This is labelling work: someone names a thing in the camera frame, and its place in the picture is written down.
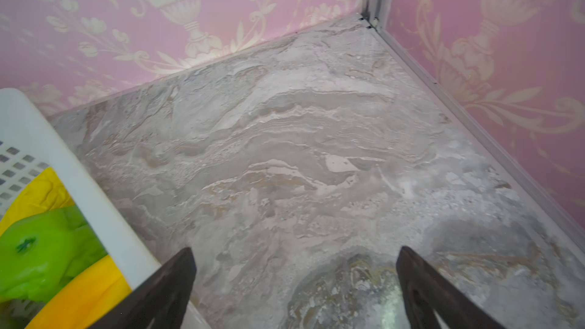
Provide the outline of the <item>yellow red mango fruit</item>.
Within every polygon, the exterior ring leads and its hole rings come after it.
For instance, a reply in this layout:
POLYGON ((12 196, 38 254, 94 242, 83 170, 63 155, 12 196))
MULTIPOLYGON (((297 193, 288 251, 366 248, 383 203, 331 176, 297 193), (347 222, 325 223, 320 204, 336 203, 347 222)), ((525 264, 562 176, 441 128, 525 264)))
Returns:
POLYGON ((88 328, 131 292, 114 260, 107 255, 68 283, 27 328, 88 328))

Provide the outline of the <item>yellow banana fruit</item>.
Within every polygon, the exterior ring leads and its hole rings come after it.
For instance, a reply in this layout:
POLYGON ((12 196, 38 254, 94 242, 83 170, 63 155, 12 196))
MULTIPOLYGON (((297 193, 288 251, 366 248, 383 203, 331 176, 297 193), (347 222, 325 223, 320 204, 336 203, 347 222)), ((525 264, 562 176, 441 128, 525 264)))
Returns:
POLYGON ((74 205, 57 173, 48 168, 16 197, 1 220, 1 234, 22 219, 74 205))

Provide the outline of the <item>green apple fruit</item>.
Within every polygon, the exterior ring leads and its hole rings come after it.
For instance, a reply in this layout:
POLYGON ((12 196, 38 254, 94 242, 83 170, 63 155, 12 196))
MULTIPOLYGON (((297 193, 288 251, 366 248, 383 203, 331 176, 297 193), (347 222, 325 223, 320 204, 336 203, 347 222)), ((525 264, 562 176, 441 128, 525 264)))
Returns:
POLYGON ((22 219, 1 236, 1 301, 50 301, 107 255, 78 207, 22 219))

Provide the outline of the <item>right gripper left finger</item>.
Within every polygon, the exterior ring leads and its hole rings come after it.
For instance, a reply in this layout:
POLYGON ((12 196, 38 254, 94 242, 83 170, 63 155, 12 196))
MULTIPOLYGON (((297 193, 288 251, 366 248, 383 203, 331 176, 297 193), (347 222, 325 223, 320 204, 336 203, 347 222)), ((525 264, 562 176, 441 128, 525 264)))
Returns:
POLYGON ((90 329, 180 328, 196 274, 192 250, 181 249, 90 329))

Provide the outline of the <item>white perforated plastic basket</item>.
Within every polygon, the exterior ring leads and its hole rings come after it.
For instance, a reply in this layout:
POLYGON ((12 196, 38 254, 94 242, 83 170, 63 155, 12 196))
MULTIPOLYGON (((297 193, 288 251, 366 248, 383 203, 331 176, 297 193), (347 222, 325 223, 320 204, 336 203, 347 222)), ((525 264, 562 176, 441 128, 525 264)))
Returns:
MULTIPOLYGON (((159 263, 106 197, 81 162, 27 96, 14 88, 1 91, 1 220, 19 193, 52 168, 132 291, 163 264, 159 263)), ((47 304, 1 301, 1 326, 27 328, 47 304)), ((207 323, 189 301, 180 328, 207 323)))

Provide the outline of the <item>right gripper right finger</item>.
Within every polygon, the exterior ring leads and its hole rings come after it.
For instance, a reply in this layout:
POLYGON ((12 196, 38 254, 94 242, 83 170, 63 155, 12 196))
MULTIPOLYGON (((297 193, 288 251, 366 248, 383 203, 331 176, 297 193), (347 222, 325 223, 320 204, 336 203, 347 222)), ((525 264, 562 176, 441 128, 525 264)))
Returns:
POLYGON ((412 248, 401 247, 396 271, 412 328, 440 328, 442 320, 449 328, 504 329, 412 248))

